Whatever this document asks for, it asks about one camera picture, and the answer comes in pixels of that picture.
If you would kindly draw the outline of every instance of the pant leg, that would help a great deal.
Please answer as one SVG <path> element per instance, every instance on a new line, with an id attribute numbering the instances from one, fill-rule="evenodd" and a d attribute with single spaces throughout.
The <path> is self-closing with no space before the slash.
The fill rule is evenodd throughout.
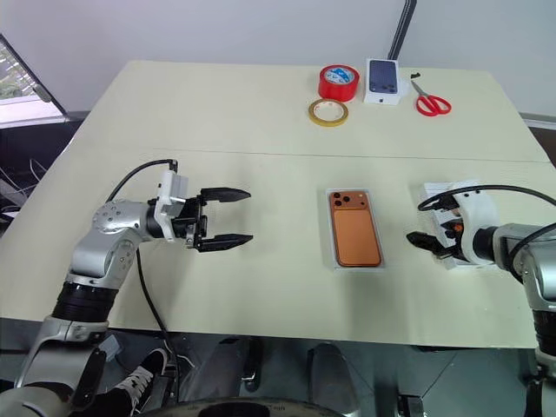
<path id="1" fill-rule="evenodd" d="M 238 396 L 248 348 L 247 337 L 225 339 L 216 345 L 192 380 L 185 401 Z"/>
<path id="2" fill-rule="evenodd" d="M 127 391 L 113 388 L 106 394 L 99 394 L 93 403 L 84 411 L 76 411 L 70 417 L 129 417 L 133 407 Z"/>
<path id="3" fill-rule="evenodd" d="M 309 402 L 347 417 L 361 417 L 354 383 L 339 348 L 322 343 L 309 355 Z"/>

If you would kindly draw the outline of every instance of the floor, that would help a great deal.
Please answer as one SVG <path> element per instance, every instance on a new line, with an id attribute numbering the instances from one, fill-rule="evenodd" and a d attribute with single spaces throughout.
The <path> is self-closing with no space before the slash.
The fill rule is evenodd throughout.
<path id="1" fill-rule="evenodd" d="M 34 179 L 28 169 L 36 158 L 47 168 L 63 150 L 79 123 L 0 131 L 0 166 L 21 188 Z M 556 131 L 532 129 L 556 166 Z M 0 208 L 6 202 L 0 200 Z M 0 380 L 13 381 L 39 323 L 0 320 Z M 100 390 L 110 389 L 152 348 L 161 346 L 153 333 L 111 333 L 122 346 L 118 361 L 107 362 Z M 174 334 L 180 354 L 197 366 L 208 358 L 222 334 Z M 265 338 L 261 387 L 256 395 L 307 399 L 307 351 L 321 341 Z M 517 349 L 448 349 L 427 352 L 416 347 L 350 341 L 334 342 L 347 358 L 365 417 L 391 416 L 391 393 L 423 397 L 429 416 L 521 416 L 533 352 Z M 182 387 L 182 394 L 187 385 Z"/>

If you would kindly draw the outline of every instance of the white box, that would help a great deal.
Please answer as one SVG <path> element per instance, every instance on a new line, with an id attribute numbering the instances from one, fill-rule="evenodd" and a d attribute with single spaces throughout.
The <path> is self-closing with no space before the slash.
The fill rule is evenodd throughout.
<path id="1" fill-rule="evenodd" d="M 389 61 L 390 63 L 394 63 L 396 67 L 396 82 L 398 90 L 396 93 L 387 94 L 387 93 L 375 93 L 370 89 L 370 63 L 371 61 Z M 367 74 L 365 76 L 365 103 L 375 103 L 375 104 L 389 104 L 395 106 L 400 102 L 400 99 L 404 96 L 402 92 L 401 85 L 403 84 L 402 80 L 400 79 L 400 72 L 398 71 L 398 61 L 390 60 L 390 59 L 367 59 Z"/>

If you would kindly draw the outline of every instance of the clear plastic packaging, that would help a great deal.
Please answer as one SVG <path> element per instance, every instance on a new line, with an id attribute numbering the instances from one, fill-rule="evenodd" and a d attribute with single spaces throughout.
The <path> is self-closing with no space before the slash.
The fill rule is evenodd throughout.
<path id="1" fill-rule="evenodd" d="M 381 263 L 375 267 L 344 267 L 338 262 L 335 239 L 334 239 L 334 226 L 332 223 L 332 210 L 330 209 L 330 204 L 328 204 L 328 201 L 331 194 L 342 192 L 342 191 L 359 191 L 361 193 L 364 193 L 367 196 L 367 199 L 369 201 L 369 209 L 371 211 L 371 219 L 373 221 L 373 226 L 374 226 L 374 232 L 376 234 L 376 240 L 378 242 L 379 251 L 381 253 Z M 368 189 L 327 189 L 326 202 L 327 202 L 327 212 L 328 212 L 328 233 L 330 239 L 330 248 L 332 249 L 331 256 L 332 256 L 332 261 L 333 261 L 332 265 L 334 267 L 334 270 L 344 270 L 344 271 L 349 270 L 349 271 L 360 271 L 360 272 L 383 271 L 386 267 L 386 263 L 385 263 L 384 251 L 382 250 L 382 245 L 381 245 L 381 232 L 376 222 L 376 217 L 374 216 L 373 199 L 371 198 L 371 193 L 369 192 L 369 190 Z"/>

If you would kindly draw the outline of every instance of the shoe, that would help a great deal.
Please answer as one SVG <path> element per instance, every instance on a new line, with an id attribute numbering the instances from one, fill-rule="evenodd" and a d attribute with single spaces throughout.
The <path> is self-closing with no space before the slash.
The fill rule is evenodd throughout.
<path id="1" fill-rule="evenodd" d="M 168 363 L 168 353 L 159 348 L 151 351 L 135 371 L 115 388 L 125 390 L 131 399 L 133 413 L 141 411 L 150 398 L 155 375 L 161 374 Z"/>

